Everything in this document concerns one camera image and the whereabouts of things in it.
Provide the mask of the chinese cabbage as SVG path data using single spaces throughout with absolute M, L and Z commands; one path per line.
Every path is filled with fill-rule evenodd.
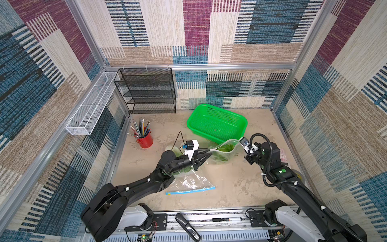
M 212 159 L 217 163 L 225 163 L 234 155 L 235 144 L 229 143 L 215 149 L 216 151 L 214 151 L 211 156 Z

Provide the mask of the polka dot zip-top bag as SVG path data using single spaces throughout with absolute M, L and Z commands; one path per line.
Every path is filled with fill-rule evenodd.
M 240 149 L 241 144 L 237 139 L 230 139 L 216 147 L 210 147 L 211 157 L 207 160 L 208 164 L 226 164 Z

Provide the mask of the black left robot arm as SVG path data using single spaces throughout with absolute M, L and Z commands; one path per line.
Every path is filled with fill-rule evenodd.
M 177 157 L 171 150 L 164 151 L 149 176 L 130 184 L 105 184 L 86 205 L 81 220 L 95 241 L 102 242 L 117 229 L 124 210 L 134 202 L 165 190 L 175 180 L 173 174 L 187 167 L 197 170 L 212 155 L 209 149 L 198 149 L 192 158 Z

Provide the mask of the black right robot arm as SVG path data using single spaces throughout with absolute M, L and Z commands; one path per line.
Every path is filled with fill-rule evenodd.
M 255 137 L 264 143 L 253 141 Z M 276 187 L 291 198 L 307 215 L 304 219 L 281 200 L 266 204 L 265 217 L 269 225 L 288 227 L 306 242 L 365 242 L 367 235 L 359 225 L 351 225 L 323 203 L 280 158 L 280 149 L 263 134 L 253 138 L 240 138 L 249 164 L 257 164 L 262 170 L 267 187 Z

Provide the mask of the clear blue-zip bag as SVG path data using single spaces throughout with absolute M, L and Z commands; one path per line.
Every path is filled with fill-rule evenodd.
M 196 192 L 204 192 L 214 190 L 216 187 L 211 183 L 207 169 L 201 166 L 197 171 L 194 171 L 191 166 L 191 171 L 184 175 L 174 176 L 174 181 L 165 189 L 166 195 L 180 195 Z

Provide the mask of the pink calculator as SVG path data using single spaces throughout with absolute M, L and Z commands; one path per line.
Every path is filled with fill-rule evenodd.
M 282 162 L 284 163 L 288 162 L 287 156 L 285 154 L 285 150 L 283 148 L 280 148 L 280 158 Z

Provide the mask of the green plastic perforated basket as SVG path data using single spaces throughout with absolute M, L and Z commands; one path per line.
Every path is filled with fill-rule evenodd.
M 230 139 L 238 140 L 243 137 L 248 120 L 229 110 L 201 104 L 195 108 L 186 124 L 194 134 L 221 144 Z

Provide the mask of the red metal pencil bucket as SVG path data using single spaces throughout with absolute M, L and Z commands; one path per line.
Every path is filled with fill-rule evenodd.
M 136 139 L 136 142 L 143 149 L 150 148 L 153 145 L 153 138 L 151 133 L 149 132 L 145 137 Z

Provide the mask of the black handheld device on rail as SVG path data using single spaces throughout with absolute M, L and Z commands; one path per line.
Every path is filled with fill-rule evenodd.
M 194 242 L 199 242 L 202 239 L 198 232 L 193 228 L 193 226 L 181 213 L 176 214 L 175 220 L 190 236 L 190 238 L 194 240 Z

